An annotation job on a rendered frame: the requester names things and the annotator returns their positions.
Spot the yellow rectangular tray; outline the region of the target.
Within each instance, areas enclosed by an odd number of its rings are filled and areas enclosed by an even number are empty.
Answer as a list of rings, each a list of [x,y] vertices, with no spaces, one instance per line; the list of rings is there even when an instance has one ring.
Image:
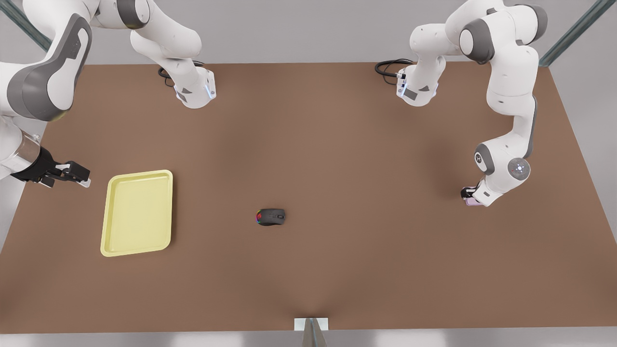
[[[117,175],[107,187],[101,254],[160,251],[171,242],[173,174],[168,170]]]

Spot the black computer mouse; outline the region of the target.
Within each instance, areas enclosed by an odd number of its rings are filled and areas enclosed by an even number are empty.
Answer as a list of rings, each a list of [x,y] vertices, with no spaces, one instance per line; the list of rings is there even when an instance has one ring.
[[[284,224],[286,213],[283,209],[260,209],[255,220],[261,226],[280,226]]]

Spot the silver frame post with foot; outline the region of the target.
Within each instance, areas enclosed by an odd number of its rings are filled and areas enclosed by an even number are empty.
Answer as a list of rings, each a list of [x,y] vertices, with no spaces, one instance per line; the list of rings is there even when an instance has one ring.
[[[328,318],[295,318],[295,331],[303,332],[301,347],[327,347],[324,330],[329,330]]]

